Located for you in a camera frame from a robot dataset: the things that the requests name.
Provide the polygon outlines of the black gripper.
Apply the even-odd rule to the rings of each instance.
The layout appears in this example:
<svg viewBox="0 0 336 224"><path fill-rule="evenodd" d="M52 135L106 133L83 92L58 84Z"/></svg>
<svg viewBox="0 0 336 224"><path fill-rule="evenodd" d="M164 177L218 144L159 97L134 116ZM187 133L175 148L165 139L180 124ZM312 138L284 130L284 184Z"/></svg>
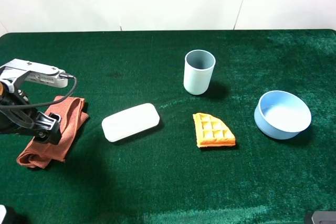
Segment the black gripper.
<svg viewBox="0 0 336 224"><path fill-rule="evenodd" d="M24 91L15 89L10 93L9 82L1 81L1 105L29 105ZM46 115L36 108L1 110L1 134L34 135L33 141L41 144L58 145L61 139L61 116Z"/></svg>

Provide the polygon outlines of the grey robot base corner right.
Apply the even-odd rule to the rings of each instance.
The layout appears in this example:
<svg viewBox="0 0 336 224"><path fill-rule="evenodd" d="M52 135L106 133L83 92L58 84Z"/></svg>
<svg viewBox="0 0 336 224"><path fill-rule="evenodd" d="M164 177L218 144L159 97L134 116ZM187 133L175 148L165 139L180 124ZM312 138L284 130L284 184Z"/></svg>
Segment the grey robot base corner right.
<svg viewBox="0 0 336 224"><path fill-rule="evenodd" d="M336 211L309 212L304 217L304 224L336 224Z"/></svg>

